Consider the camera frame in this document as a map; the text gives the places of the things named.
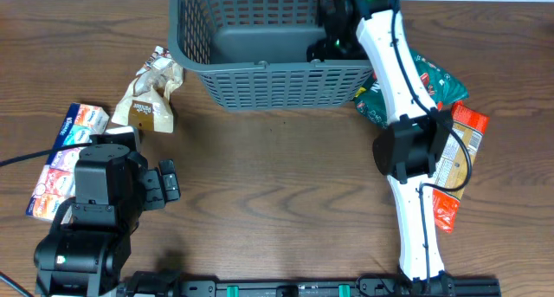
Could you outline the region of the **beige brown paper bag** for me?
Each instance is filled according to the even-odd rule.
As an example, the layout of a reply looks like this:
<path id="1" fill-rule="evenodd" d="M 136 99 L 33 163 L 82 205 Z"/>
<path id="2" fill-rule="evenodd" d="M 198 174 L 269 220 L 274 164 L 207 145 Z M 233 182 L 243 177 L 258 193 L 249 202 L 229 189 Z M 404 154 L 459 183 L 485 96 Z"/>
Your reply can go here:
<path id="1" fill-rule="evenodd" d="M 167 48 L 157 46 L 116 105 L 112 122 L 140 130 L 173 133 L 171 95 L 183 82 L 184 69 Z"/>

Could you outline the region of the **Kleenex tissue multipack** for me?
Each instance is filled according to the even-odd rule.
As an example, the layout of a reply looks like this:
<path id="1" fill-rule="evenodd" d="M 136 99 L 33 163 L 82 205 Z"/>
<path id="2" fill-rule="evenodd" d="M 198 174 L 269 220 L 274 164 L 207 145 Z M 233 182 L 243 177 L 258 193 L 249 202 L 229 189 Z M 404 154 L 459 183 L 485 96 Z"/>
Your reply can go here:
<path id="1" fill-rule="evenodd" d="M 53 148 L 84 144 L 92 134 L 102 134 L 109 115 L 102 107 L 72 103 L 56 135 Z M 27 216 L 52 221 L 59 206 L 74 196 L 74 167 L 82 147 L 48 156 L 25 210 Z"/>

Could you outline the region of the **green Nescafe coffee bag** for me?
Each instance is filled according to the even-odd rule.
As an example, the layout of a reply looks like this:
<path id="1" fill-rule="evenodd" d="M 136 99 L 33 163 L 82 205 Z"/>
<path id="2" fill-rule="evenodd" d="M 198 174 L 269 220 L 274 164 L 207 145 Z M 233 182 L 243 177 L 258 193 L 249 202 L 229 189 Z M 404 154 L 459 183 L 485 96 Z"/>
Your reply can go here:
<path id="1" fill-rule="evenodd" d="M 450 105 L 468 97 L 467 88 L 445 68 L 440 67 L 415 49 L 411 48 L 409 51 L 423 86 L 439 110 L 444 105 Z M 357 111 L 377 127 L 383 129 L 387 127 L 386 107 L 375 73 L 372 73 L 358 89 L 353 102 Z"/>

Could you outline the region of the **orange biscuit packet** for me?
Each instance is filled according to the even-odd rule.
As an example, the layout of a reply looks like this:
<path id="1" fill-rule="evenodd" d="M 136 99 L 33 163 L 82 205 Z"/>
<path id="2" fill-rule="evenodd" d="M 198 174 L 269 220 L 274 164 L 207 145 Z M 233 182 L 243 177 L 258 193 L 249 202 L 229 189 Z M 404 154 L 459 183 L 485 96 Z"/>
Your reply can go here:
<path id="1" fill-rule="evenodd" d="M 464 142 L 473 164 L 489 123 L 489 117 L 466 107 L 461 101 L 451 109 L 454 120 L 453 131 Z M 433 181 L 441 187 L 452 188 L 461 185 L 466 179 L 467 161 L 459 143 L 448 137 L 441 159 L 436 164 Z M 433 190 L 435 225 L 444 232 L 451 233 L 461 204 L 464 190 L 446 192 Z"/>

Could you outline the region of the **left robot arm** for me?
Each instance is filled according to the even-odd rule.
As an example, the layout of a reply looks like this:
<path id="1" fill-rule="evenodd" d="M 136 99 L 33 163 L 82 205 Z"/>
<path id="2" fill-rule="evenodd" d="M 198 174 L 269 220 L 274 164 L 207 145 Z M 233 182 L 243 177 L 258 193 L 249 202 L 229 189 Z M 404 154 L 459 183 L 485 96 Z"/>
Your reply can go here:
<path id="1" fill-rule="evenodd" d="M 74 168 L 74 197 L 58 207 L 35 249 L 35 290 L 42 296 L 101 296 L 114 290 L 141 214 L 181 197 L 173 161 L 149 168 L 137 128 L 110 128 L 91 141 Z"/>

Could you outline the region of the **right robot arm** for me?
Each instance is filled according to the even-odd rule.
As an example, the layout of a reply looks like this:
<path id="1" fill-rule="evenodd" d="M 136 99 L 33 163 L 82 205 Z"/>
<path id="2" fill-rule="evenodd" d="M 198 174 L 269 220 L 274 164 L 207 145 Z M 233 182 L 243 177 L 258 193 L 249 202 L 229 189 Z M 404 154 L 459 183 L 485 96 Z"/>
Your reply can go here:
<path id="1" fill-rule="evenodd" d="M 384 100 L 386 128 L 373 156 L 387 178 L 400 232 L 403 277 L 430 291 L 445 271 L 436 241 L 430 180 L 448 141 L 452 119 L 438 110 L 412 61 L 400 0 L 317 0 L 325 37 L 309 60 L 367 59 Z"/>

